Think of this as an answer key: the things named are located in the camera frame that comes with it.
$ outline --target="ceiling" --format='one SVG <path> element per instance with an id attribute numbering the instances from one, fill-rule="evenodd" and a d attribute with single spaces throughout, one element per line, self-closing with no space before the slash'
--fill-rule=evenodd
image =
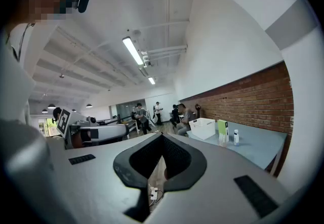
<path id="1" fill-rule="evenodd" d="M 138 85 L 149 76 L 157 84 L 169 81 L 177 51 L 151 56 L 143 75 L 122 39 L 131 37 L 141 57 L 141 52 L 183 46 L 191 5 L 192 0 L 90 0 L 85 13 L 67 15 L 50 36 L 29 102 L 77 107 L 89 96 Z M 39 112 L 31 106 L 31 114 Z"/>

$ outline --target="bottle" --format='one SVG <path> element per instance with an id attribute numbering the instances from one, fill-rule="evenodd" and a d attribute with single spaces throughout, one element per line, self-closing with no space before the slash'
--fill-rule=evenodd
<path id="1" fill-rule="evenodd" d="M 238 129 L 234 130 L 234 145 L 238 146 L 238 141 L 239 137 L 238 137 Z"/>

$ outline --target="brick wall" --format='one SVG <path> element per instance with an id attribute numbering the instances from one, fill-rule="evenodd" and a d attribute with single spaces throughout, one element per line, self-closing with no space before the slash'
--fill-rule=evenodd
<path id="1" fill-rule="evenodd" d="M 275 173 L 278 176 L 287 156 L 294 122 L 293 92 L 284 62 L 181 102 L 193 111 L 194 105 L 199 104 L 203 118 L 288 133 Z"/>

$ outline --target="cable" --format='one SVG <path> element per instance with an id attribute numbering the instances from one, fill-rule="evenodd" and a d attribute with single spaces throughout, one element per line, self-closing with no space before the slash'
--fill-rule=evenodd
<path id="1" fill-rule="evenodd" d="M 155 202 L 155 200 L 154 200 L 154 201 L 152 201 L 152 202 L 151 202 L 151 204 L 150 204 L 150 205 L 149 205 L 148 207 L 151 207 L 151 206 L 153 205 L 153 203 L 154 203 L 154 202 Z"/>
<path id="2" fill-rule="evenodd" d="M 156 201 L 153 201 L 150 205 L 149 205 L 149 207 L 151 207 L 151 206 L 153 206 L 153 205 L 155 205 L 160 199 L 162 199 L 162 197 L 163 196 L 161 196 L 159 199 L 157 199 Z"/>
<path id="3" fill-rule="evenodd" d="M 22 43 L 23 43 L 23 41 L 24 41 L 24 37 L 25 37 L 26 30 L 27 30 L 27 28 L 28 28 L 29 26 L 34 27 L 34 25 L 35 25 L 35 23 L 27 24 L 27 25 L 26 25 L 26 28 L 25 28 L 25 30 L 24 30 L 24 33 L 23 33 L 22 36 L 21 36 L 20 43 L 19 43 L 19 51 L 18 51 L 18 55 L 16 55 L 18 62 L 20 61 L 21 48 L 22 48 Z"/>

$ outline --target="fluorescent light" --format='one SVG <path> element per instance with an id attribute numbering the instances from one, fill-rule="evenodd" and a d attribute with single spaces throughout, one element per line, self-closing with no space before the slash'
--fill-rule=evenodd
<path id="1" fill-rule="evenodd" d="M 149 77 L 148 80 L 150 80 L 151 84 L 155 84 L 153 77 Z"/>
<path id="2" fill-rule="evenodd" d="M 135 59 L 135 61 L 137 62 L 137 64 L 143 65 L 144 63 L 143 63 L 141 57 L 138 55 L 137 50 L 136 50 L 131 38 L 130 37 L 124 38 L 123 43 L 125 44 L 128 51 L 132 54 L 132 56 Z"/>

